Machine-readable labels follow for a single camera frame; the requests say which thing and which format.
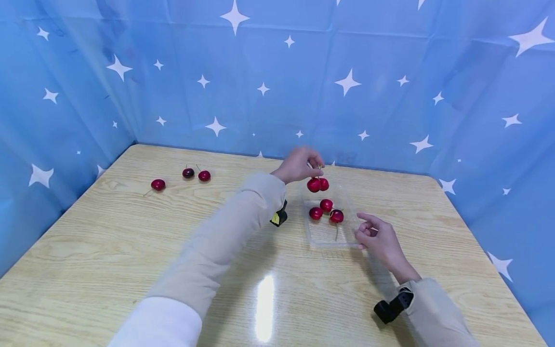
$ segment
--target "wood grain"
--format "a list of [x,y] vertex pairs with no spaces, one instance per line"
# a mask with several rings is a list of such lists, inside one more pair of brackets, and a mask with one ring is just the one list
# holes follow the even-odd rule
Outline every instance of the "wood grain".
[[[212,180],[185,182],[186,164],[209,169]],[[278,165],[130,147],[0,280],[0,345],[105,346],[195,228],[249,173]],[[433,179],[342,167],[325,174],[356,209],[395,226],[408,259],[443,285],[482,345],[544,345]],[[157,177],[166,190],[143,197]],[[249,241],[199,345],[413,345],[404,320],[383,326],[374,318],[395,287],[391,275],[356,249],[311,249],[297,184],[286,198],[288,221]]]

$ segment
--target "clear plastic container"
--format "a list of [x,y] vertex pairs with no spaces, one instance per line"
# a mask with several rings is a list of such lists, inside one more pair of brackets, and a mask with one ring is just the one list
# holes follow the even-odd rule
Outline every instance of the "clear plastic container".
[[[299,184],[299,195],[304,206],[306,237],[310,245],[315,248],[357,247],[355,230],[359,228],[361,222],[356,216],[347,190],[337,183],[330,182],[330,187],[325,192],[313,193],[306,187],[306,182],[307,180]],[[320,220],[310,218],[310,209],[319,207],[323,199],[330,199],[334,203],[334,209],[340,209],[343,212],[342,223],[330,223],[328,213],[324,213]]]

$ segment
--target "blue backdrop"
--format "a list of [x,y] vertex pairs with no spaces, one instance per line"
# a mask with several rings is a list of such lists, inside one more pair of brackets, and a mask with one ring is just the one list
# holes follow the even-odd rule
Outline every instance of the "blue backdrop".
[[554,40],[550,0],[0,1],[0,274],[135,141],[309,144],[435,177],[555,345]]

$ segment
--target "cherry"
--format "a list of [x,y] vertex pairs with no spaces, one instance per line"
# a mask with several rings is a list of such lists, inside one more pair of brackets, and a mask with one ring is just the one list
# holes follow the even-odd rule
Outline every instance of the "cherry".
[[320,180],[316,177],[311,178],[307,183],[306,187],[313,193],[320,191]]
[[183,170],[183,177],[185,178],[195,177],[195,170],[191,168],[186,168],[185,170]]
[[166,182],[164,182],[163,179],[157,178],[151,182],[150,187],[157,192],[161,192],[164,188],[166,188]]
[[210,180],[210,173],[207,170],[199,172],[199,179],[201,182],[208,182]]
[[320,178],[320,190],[325,191],[330,187],[330,183],[325,178]]
[[331,212],[333,206],[334,206],[334,203],[330,199],[324,199],[320,201],[320,208],[324,210],[324,212],[327,212],[327,213]]
[[330,214],[330,222],[332,223],[341,223],[343,219],[343,212],[340,210],[333,210]]
[[309,211],[309,216],[313,220],[319,220],[324,215],[324,211],[319,207],[313,207]]

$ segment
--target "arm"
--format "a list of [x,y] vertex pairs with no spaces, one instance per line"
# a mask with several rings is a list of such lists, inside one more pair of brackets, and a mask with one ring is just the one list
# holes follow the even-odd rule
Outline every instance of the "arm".
[[405,258],[392,225],[376,216],[358,213],[365,220],[356,232],[359,248],[368,249],[393,274],[399,291],[414,294],[406,317],[416,340],[424,346],[479,346],[459,308],[441,286],[431,278],[422,279]]
[[184,245],[109,347],[196,345],[223,275],[247,240],[282,207],[285,184],[322,174],[307,162],[323,166],[317,153],[298,148],[271,174],[250,176]]

